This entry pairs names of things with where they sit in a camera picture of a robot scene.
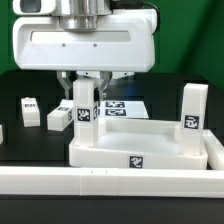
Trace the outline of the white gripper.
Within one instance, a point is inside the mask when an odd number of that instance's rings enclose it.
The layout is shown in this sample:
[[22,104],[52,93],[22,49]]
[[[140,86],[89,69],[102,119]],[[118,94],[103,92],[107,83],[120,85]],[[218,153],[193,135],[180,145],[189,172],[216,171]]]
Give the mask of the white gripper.
[[13,26],[13,53],[22,69],[61,70],[57,79],[72,98],[74,73],[101,71],[94,100],[105,98],[111,72],[147,72],[155,63],[153,9],[116,10],[98,19],[93,31],[68,31],[52,16],[21,17]]

